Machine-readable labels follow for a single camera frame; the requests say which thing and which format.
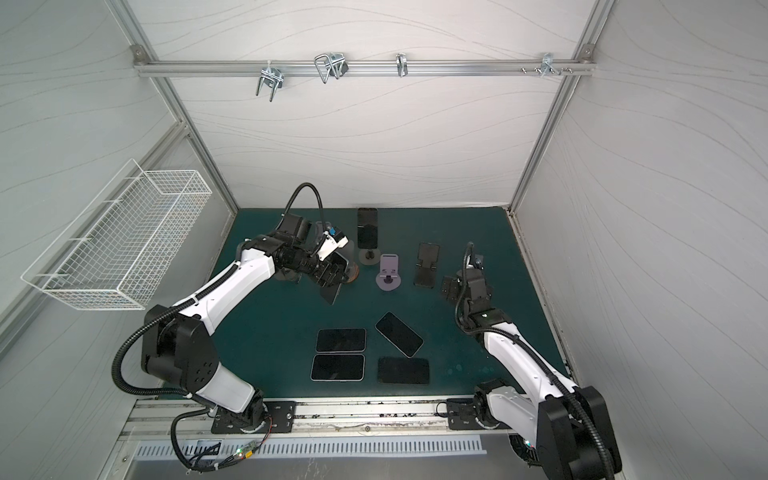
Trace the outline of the pink-edged phone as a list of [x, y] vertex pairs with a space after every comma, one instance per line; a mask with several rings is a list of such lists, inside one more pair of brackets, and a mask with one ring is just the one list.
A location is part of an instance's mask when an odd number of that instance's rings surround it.
[[358, 353], [366, 348], [367, 332], [362, 328], [321, 329], [317, 334], [317, 353]]

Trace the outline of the dark phone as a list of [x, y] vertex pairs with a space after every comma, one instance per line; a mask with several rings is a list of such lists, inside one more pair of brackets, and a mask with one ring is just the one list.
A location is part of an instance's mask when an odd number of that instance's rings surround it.
[[378, 248], [378, 210], [376, 208], [357, 209], [357, 240], [362, 250]]

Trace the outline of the silver-edged phone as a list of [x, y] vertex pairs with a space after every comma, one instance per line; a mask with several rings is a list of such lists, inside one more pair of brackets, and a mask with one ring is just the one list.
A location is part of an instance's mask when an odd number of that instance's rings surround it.
[[392, 312], [384, 314], [375, 329], [408, 358], [413, 358], [424, 344], [422, 337]]

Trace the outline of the white-edged phone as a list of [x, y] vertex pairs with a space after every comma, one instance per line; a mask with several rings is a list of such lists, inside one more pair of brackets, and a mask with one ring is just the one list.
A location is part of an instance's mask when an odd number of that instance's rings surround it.
[[314, 357], [310, 379], [314, 382], [359, 382], [365, 374], [361, 354], [318, 354]]

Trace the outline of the black phone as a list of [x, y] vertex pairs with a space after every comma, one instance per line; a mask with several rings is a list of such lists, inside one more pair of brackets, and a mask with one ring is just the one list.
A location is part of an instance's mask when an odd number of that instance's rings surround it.
[[421, 358], [382, 357], [378, 360], [377, 380], [383, 384], [428, 385], [430, 365]]

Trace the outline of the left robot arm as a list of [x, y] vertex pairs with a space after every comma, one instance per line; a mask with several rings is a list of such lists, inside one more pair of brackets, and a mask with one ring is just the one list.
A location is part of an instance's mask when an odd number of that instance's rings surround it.
[[[220, 361], [213, 336], [228, 314], [277, 272], [304, 275], [321, 288], [346, 282], [339, 250], [348, 237], [322, 223], [307, 242], [310, 223], [286, 213], [275, 230], [241, 242], [233, 262], [197, 291], [170, 307], [151, 309], [145, 323], [118, 348], [111, 366], [115, 386], [130, 395], [181, 395], [202, 404], [242, 414], [258, 403], [257, 390]], [[131, 347], [142, 345], [141, 368], [166, 382], [164, 388], [130, 384], [122, 366]]]

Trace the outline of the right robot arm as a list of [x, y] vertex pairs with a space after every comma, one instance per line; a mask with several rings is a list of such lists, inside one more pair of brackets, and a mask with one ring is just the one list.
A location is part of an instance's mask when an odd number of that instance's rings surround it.
[[512, 430], [510, 444], [527, 465], [549, 479], [613, 479], [622, 459], [607, 403], [553, 367], [522, 335], [510, 315], [493, 305], [484, 259], [465, 247], [461, 267], [444, 280], [459, 330], [475, 339], [513, 377], [477, 386], [479, 427]]

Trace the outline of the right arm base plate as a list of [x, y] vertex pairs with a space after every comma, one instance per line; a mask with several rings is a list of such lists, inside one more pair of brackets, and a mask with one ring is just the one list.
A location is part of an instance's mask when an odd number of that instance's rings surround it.
[[487, 405], [477, 399], [450, 398], [445, 402], [445, 418], [450, 430], [504, 430], [508, 426], [496, 420]]

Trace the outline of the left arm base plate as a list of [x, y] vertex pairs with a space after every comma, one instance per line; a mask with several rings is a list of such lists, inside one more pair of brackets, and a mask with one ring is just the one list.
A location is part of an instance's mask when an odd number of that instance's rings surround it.
[[211, 432], [213, 434], [290, 433], [293, 428], [294, 401], [258, 399], [242, 412], [218, 407]]

